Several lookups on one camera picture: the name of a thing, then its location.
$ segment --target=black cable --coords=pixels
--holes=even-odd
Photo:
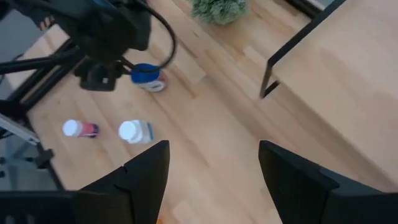
[[[175,35],[175,32],[172,29],[172,27],[170,26],[170,24],[153,8],[149,7],[146,3],[141,2],[140,0],[134,1],[133,4],[135,4],[135,3],[138,3],[144,9],[146,9],[149,13],[151,13],[157,20],[159,20],[166,27],[167,31],[169,32],[169,34],[171,36],[172,42],[173,42],[172,52],[170,53],[169,57],[166,60],[164,60],[160,65],[156,66],[152,70],[138,69],[136,65],[129,62],[123,56],[121,57],[120,62],[123,65],[129,67],[131,70],[137,70],[138,72],[141,72],[141,73],[154,73],[154,72],[157,72],[157,71],[167,67],[172,62],[173,58],[175,57],[175,53],[177,52],[177,45],[178,45],[177,36]]]

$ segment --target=pink bottle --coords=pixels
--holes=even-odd
[[[63,133],[70,137],[97,137],[100,129],[98,125],[70,119],[62,127]]]

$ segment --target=green plant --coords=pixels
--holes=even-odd
[[[246,0],[189,0],[192,16],[209,24],[227,24],[247,11]]]

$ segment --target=white bottle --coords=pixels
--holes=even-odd
[[[119,127],[119,136],[130,144],[149,144],[154,140],[152,125],[146,121],[125,121]]]

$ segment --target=wooden surface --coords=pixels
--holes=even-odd
[[[67,189],[82,188],[149,147],[118,138],[119,125],[130,119],[150,121],[157,141],[170,140],[164,224],[280,223],[257,158],[260,139],[378,189],[396,189],[288,89],[258,98],[267,58],[308,22],[301,14],[284,2],[250,1],[246,17],[217,27],[192,20],[185,0],[150,4],[180,41],[164,71],[166,90],[148,93],[122,77],[114,92],[90,92],[70,75],[30,111]],[[153,28],[149,51],[132,50],[126,58],[157,63],[167,55],[166,31],[156,22]],[[98,124],[101,134],[65,137],[62,124],[71,118]]]
[[[274,75],[398,183],[398,14],[394,0],[349,0]]]

